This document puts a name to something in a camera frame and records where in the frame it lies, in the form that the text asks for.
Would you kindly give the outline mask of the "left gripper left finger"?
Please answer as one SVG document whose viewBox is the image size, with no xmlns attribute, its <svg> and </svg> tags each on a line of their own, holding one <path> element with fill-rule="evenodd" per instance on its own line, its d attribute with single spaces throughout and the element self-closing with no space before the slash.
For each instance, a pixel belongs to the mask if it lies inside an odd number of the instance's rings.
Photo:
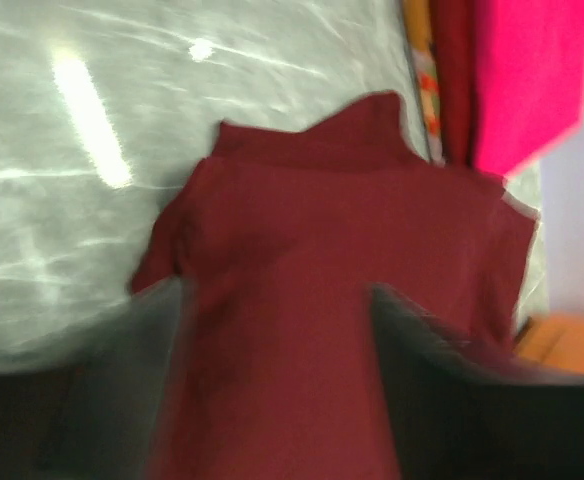
<svg viewBox="0 0 584 480">
<path fill-rule="evenodd" d="M 48 354 L 0 358 L 0 479 L 146 479 L 190 287 L 169 279 Z"/>
</svg>

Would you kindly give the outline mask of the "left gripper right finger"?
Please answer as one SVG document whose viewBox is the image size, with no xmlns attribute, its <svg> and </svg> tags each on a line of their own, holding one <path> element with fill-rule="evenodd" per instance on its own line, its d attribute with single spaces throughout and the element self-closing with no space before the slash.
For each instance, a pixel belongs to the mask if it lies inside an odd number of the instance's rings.
<svg viewBox="0 0 584 480">
<path fill-rule="evenodd" d="M 446 327 L 376 285 L 369 316 L 405 479 L 584 479 L 584 375 Z"/>
</svg>

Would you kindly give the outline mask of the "dark maroon t-shirt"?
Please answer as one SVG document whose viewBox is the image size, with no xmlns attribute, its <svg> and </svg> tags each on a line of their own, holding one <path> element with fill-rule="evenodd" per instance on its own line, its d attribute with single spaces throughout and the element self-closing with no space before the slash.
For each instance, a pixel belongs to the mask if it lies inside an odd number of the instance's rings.
<svg viewBox="0 0 584 480">
<path fill-rule="evenodd" d="M 153 479 L 395 479 L 367 314 L 387 284 L 508 348 L 536 230 L 498 180 L 426 163 L 393 92 L 299 132 L 222 123 L 130 288 L 195 285 Z"/>
</svg>

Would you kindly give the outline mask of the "orange plastic basket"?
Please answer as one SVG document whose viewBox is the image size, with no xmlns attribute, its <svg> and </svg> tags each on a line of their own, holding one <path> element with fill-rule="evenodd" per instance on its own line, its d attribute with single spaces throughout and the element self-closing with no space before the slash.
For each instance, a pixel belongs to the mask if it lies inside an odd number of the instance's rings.
<svg viewBox="0 0 584 480">
<path fill-rule="evenodd" d="M 519 332 L 515 352 L 529 362 L 584 374 L 584 315 L 529 317 Z"/>
</svg>

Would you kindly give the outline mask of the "folded pink t-shirt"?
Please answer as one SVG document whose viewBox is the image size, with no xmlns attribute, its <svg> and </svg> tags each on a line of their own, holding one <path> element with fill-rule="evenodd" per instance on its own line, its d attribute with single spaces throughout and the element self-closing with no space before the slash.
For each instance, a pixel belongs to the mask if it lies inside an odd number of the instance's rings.
<svg viewBox="0 0 584 480">
<path fill-rule="evenodd" d="M 506 176 L 584 113 L 584 0 L 479 1 L 474 165 Z"/>
</svg>

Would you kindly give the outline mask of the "folded dark red t-shirt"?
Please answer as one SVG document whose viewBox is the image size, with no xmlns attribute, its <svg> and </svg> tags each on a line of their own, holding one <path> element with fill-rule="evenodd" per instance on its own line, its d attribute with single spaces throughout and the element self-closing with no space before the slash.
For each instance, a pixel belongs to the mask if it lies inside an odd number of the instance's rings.
<svg viewBox="0 0 584 480">
<path fill-rule="evenodd" d="M 475 3 L 429 3 L 437 67 L 443 153 L 455 166 L 470 167 L 476 131 Z"/>
</svg>

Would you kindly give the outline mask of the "folded patterned t-shirt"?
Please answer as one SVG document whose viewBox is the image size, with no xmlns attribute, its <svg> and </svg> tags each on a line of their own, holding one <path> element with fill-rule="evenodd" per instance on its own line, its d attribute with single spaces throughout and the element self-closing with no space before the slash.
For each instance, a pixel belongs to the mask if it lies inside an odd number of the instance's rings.
<svg viewBox="0 0 584 480">
<path fill-rule="evenodd" d="M 402 6 L 413 68 L 420 92 L 421 113 L 427 134 L 429 157 L 434 163 L 443 164 L 440 95 L 429 2 L 404 0 Z"/>
</svg>

